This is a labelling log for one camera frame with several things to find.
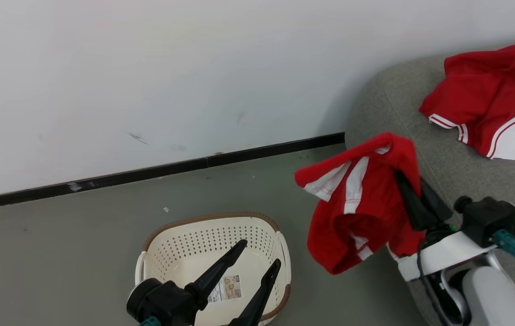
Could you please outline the red shirt with white panel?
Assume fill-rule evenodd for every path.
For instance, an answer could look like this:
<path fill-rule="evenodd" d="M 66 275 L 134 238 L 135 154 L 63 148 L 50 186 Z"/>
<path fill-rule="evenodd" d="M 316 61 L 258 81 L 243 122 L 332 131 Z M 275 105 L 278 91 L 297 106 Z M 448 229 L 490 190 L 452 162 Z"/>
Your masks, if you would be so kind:
<path fill-rule="evenodd" d="M 446 58 L 419 111 L 483 157 L 515 161 L 515 44 Z"/>

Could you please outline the red shorts with white stripes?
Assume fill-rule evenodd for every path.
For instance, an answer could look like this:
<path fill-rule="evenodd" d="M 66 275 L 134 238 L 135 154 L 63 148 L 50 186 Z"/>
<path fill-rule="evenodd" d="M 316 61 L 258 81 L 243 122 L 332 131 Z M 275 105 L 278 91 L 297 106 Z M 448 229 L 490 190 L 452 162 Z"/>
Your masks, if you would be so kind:
<path fill-rule="evenodd" d="M 295 173 L 295 183 L 319 199 L 307 248 L 330 274 L 361 264 L 385 246 L 397 258 L 417 253 L 424 234 L 411 227 L 397 171 L 419 195 L 414 143 L 382 133 Z"/>

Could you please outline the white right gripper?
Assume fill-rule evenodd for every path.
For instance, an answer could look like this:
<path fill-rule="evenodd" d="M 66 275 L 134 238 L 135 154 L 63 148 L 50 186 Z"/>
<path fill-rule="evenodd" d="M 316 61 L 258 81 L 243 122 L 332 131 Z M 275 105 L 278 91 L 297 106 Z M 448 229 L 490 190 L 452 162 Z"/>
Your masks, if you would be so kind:
<path fill-rule="evenodd" d="M 420 178 L 421 198 L 402 171 L 395 171 L 395 180 L 414 231 L 427 230 L 431 223 L 431 214 L 437 223 L 452 217 L 452 209 L 423 177 Z M 409 282 L 420 276 L 463 264 L 495 248 L 495 244 L 483 248 L 459 231 L 421 250 L 420 254 L 398 259 L 398 271 Z"/>

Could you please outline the black baseboard strip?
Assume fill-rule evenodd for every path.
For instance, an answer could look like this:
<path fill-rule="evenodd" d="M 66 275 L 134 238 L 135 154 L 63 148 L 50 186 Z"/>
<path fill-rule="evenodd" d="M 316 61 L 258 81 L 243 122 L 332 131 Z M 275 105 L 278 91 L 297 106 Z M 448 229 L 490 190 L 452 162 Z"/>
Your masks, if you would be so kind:
<path fill-rule="evenodd" d="M 177 163 L 165 164 L 150 168 L 138 169 L 126 173 L 99 176 L 91 179 L 75 180 L 68 183 L 53 184 L 46 187 L 30 188 L 19 192 L 0 195 L 0 207 L 37 201 L 47 198 L 87 192 L 122 184 L 158 179 L 164 176 L 188 173 L 191 171 L 241 163 L 255 159 L 273 157 L 303 150 L 313 150 L 320 147 L 343 144 L 344 132 L 328 134 L 316 138 L 296 140 L 294 142 L 278 143 L 271 146 L 256 147 L 248 150 L 233 151 L 225 154 L 197 158 Z"/>

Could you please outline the white perforated laundry basket brown rim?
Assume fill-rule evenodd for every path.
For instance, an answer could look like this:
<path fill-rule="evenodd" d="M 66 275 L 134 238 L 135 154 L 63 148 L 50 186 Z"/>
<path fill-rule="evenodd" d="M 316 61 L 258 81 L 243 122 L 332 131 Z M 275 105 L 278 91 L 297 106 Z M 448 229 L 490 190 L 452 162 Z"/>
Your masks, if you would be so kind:
<path fill-rule="evenodd" d="M 284 309 L 292 290 L 292 264 L 284 235 L 259 212 L 226 212 L 163 225 L 150 235 L 137 258 L 135 284 L 156 278 L 179 287 L 193 282 L 240 240 L 247 245 L 208 296 L 195 326 L 227 326 L 256 294 L 276 260 L 281 266 L 259 326 Z"/>

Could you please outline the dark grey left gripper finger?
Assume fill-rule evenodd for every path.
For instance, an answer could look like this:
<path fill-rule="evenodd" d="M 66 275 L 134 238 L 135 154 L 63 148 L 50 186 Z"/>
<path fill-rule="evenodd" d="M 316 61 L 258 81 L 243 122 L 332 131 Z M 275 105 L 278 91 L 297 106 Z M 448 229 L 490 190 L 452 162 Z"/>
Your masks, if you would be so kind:
<path fill-rule="evenodd" d="M 230 322 L 230 326 L 259 326 L 270 293 L 281 269 L 281 261 L 274 260 L 260 281 L 260 287 L 249 301 L 241 315 Z"/>
<path fill-rule="evenodd" d="M 226 271 L 234 266 L 241 253 L 247 246 L 247 240 L 237 242 L 226 254 L 220 257 L 195 281 L 186 285 L 186 290 L 193 294 L 198 310 L 205 310 L 208 297 L 218 285 Z"/>

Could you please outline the grey fabric sofa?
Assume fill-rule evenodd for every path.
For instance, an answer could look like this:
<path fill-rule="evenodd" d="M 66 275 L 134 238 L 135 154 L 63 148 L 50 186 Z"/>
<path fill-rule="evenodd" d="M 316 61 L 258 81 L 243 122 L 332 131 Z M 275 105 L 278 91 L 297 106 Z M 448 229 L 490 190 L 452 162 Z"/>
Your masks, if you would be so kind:
<path fill-rule="evenodd" d="M 353 99 L 346 146 L 355 147 L 383 132 L 414 142 L 419 169 L 431 187 L 452 206 L 466 195 L 493 197 L 515 206 L 515 161 L 488 159 L 458 141 L 456 129 L 427 121 L 419 106 L 443 80 L 447 54 L 418 58 L 382 70 Z"/>

